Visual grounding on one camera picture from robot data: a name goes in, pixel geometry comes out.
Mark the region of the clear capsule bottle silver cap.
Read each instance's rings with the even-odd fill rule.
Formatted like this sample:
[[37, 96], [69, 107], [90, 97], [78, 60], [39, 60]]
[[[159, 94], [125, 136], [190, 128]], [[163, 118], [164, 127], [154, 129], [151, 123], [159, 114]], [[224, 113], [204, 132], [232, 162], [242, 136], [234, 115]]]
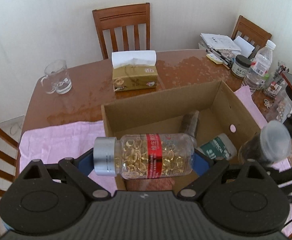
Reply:
[[94, 170], [98, 176], [160, 179], [190, 174], [195, 148], [185, 133], [134, 134], [98, 137], [94, 143]]

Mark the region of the dark jar clear lid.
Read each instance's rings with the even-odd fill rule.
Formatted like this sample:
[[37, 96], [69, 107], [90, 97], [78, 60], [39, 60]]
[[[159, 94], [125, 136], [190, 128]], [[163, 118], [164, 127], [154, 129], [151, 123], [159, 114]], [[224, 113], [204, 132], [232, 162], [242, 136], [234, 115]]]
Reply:
[[272, 120], [241, 146], [238, 160], [241, 164], [253, 159], [262, 166], [272, 165], [287, 158], [291, 149], [288, 129], [281, 122]]

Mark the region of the pink table cloth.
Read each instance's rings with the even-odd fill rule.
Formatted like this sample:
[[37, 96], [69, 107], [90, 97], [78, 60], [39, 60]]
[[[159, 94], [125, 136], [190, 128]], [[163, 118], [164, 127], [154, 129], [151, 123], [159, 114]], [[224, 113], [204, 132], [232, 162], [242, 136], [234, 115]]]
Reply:
[[[248, 86], [239, 88], [234, 94], [244, 104], [260, 128], [266, 125], [266, 120], [252, 100]], [[19, 172], [21, 173], [32, 159], [41, 159], [44, 164], [54, 164], [65, 157], [75, 159], [94, 146], [96, 137], [102, 136], [105, 136], [103, 121], [79, 121], [26, 131], [21, 137], [19, 146], [21, 153]], [[112, 195], [118, 189], [114, 177], [97, 176], [94, 171], [88, 177]], [[173, 186], [177, 185], [177, 178], [130, 180], [130, 182], [132, 182], [130, 188], [133, 191], [163, 191], [172, 190]], [[292, 204], [290, 209], [288, 220], [292, 219]], [[291, 235], [292, 222], [282, 232], [286, 236]]]

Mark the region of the brown cardboard box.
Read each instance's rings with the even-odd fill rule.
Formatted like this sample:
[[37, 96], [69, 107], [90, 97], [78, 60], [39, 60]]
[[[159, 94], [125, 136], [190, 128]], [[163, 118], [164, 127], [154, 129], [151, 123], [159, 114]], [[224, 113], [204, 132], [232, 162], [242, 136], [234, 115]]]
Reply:
[[177, 87], [102, 105], [107, 137], [126, 134], [177, 133], [185, 114], [199, 111], [197, 142], [225, 133], [239, 149], [260, 131], [240, 99], [222, 81]]

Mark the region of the clear glass mug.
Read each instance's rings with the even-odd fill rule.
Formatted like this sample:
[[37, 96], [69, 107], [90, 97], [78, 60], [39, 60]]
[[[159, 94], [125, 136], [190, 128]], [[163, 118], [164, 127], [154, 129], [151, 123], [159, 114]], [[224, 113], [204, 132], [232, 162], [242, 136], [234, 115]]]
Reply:
[[46, 66], [41, 85], [47, 94], [57, 93], [60, 95], [68, 93], [72, 88], [72, 82], [68, 73], [65, 60], [56, 60]]

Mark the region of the clear plastic water bottle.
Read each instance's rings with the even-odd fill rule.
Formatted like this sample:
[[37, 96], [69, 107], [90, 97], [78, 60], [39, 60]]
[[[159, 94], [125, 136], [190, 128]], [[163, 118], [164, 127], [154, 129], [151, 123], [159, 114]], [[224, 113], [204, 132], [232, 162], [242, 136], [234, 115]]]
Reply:
[[249, 71], [245, 75], [241, 84], [241, 87], [249, 87], [251, 95], [257, 90], [263, 77], [270, 69], [275, 47], [275, 43], [271, 40], [267, 40], [266, 45], [256, 53]]

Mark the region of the black lid white jar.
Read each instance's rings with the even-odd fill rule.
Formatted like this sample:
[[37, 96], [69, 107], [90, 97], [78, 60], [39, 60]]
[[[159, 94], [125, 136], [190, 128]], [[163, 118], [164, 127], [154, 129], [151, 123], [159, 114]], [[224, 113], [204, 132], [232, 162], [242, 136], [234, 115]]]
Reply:
[[249, 71], [251, 63], [252, 61], [247, 57], [243, 55], [237, 55], [231, 68], [232, 74], [239, 79], [243, 79]]

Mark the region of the gold tissue box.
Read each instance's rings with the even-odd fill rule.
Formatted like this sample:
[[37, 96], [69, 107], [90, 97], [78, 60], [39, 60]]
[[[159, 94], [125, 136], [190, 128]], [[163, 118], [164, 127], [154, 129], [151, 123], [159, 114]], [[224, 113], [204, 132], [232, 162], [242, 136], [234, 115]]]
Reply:
[[111, 60], [115, 92], [157, 87], [157, 54], [154, 50], [113, 52]]

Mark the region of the stack of white papers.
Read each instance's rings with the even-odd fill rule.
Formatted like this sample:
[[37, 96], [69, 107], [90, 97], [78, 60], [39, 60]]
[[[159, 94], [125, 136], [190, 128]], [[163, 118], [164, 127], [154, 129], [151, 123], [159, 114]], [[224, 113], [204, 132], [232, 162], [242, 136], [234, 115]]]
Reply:
[[202, 47], [215, 49], [225, 55], [250, 57], [255, 49], [252, 44], [240, 36], [232, 40], [226, 35], [200, 33], [200, 37]]

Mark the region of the wooden chair right corner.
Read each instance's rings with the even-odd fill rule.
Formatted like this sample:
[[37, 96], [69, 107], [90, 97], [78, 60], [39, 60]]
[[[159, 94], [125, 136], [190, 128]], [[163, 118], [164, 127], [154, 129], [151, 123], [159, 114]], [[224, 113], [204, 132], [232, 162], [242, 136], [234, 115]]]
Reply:
[[254, 46], [253, 54], [255, 54], [260, 48], [263, 48], [266, 45], [266, 42], [272, 37], [271, 33], [268, 33], [242, 15], [238, 17], [231, 39], [235, 40], [238, 34], [240, 34], [240, 37], [242, 38], [246, 37], [247, 42]]

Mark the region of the wooden chair behind table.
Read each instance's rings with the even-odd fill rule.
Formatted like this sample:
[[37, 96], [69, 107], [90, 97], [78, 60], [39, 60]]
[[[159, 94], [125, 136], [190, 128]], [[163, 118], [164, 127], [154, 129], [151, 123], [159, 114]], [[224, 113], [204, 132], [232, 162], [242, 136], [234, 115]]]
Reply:
[[146, 29], [145, 45], [150, 49], [150, 3], [122, 5], [92, 11], [97, 37], [102, 57], [108, 59], [108, 52], [103, 32], [109, 31], [111, 45], [114, 52], [118, 51], [115, 29], [120, 28], [125, 51], [129, 50], [127, 27], [133, 27], [134, 48], [140, 49], [139, 25], [144, 24]]

